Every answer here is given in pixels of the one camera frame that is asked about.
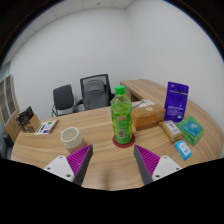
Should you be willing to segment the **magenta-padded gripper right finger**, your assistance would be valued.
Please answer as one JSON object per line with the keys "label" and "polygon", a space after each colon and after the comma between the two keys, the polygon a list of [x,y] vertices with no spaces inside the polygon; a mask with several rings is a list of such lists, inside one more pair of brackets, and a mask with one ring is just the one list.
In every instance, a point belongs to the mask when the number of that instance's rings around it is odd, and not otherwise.
{"label": "magenta-padded gripper right finger", "polygon": [[134,146],[134,156],[145,185],[181,170],[169,156],[158,156],[139,145]]}

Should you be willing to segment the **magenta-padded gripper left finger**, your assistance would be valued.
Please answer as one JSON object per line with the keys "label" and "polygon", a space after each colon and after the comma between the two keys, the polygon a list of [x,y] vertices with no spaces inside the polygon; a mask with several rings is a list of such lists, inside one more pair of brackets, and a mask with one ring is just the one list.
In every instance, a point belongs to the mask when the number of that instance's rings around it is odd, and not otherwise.
{"label": "magenta-padded gripper left finger", "polygon": [[59,155],[44,170],[81,186],[93,155],[93,145],[88,145],[68,155]]}

